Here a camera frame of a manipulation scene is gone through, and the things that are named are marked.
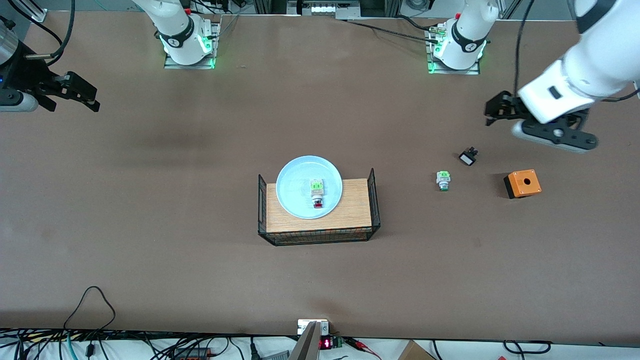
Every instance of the light blue plate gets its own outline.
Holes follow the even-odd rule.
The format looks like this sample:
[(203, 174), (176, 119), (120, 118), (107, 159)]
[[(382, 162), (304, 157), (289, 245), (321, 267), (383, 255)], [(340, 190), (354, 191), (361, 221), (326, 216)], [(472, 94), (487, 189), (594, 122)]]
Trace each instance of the light blue plate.
[[(311, 180), (322, 179), (323, 207), (314, 208), (311, 200)], [(288, 213), (304, 219), (321, 218), (329, 214), (340, 202), (342, 178), (338, 169), (328, 160), (306, 155), (291, 160), (282, 168), (276, 181), (276, 195)]]

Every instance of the orange box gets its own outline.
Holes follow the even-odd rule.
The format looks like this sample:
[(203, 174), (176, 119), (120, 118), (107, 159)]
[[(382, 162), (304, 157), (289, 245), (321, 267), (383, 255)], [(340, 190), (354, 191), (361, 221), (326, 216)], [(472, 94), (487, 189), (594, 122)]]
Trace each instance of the orange box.
[(542, 192), (538, 176), (533, 169), (514, 171), (504, 178), (509, 199), (527, 197)]

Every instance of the brown table surface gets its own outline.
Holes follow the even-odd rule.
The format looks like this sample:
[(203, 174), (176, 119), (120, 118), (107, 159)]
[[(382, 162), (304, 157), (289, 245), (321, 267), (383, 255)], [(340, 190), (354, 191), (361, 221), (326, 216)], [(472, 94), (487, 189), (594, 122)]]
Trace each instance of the brown table surface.
[[(67, 16), (47, 23), (64, 34)], [(53, 68), (95, 85), (100, 112), (0, 115), (0, 326), (61, 327), (95, 284), (114, 329), (292, 334), (327, 317), (350, 336), (637, 343), (639, 102), (597, 104), (584, 155), (485, 127), (484, 103), (512, 87), (517, 27), (495, 25), (480, 76), (438, 76), (417, 41), (241, 17), (215, 70), (183, 71), (163, 70), (144, 13), (78, 13)], [(528, 24), (521, 84), (577, 39), (571, 22)], [(26, 42), (56, 47), (36, 28)], [(469, 146), (472, 167), (456, 159)], [(345, 179), (375, 168), (371, 241), (257, 235), (257, 175), (304, 154)], [(527, 168), (543, 193), (506, 199), (504, 174)], [(108, 317), (91, 293), (70, 326)]]

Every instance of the black wire mesh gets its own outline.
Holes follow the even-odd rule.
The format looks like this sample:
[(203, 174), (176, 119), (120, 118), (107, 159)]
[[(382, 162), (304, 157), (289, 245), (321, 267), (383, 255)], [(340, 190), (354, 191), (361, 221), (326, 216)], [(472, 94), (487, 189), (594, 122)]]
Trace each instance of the black wire mesh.
[(267, 184), (258, 175), (258, 235), (275, 246), (367, 241), (380, 228), (376, 177), (373, 168), (367, 179), (371, 226), (267, 233)]

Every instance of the red digital display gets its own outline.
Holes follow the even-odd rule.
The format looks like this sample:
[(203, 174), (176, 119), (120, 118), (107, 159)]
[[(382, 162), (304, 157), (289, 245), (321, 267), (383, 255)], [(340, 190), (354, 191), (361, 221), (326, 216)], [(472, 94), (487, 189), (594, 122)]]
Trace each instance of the red digital display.
[(319, 349), (320, 350), (329, 350), (333, 348), (333, 340), (331, 336), (322, 337), (320, 339)]

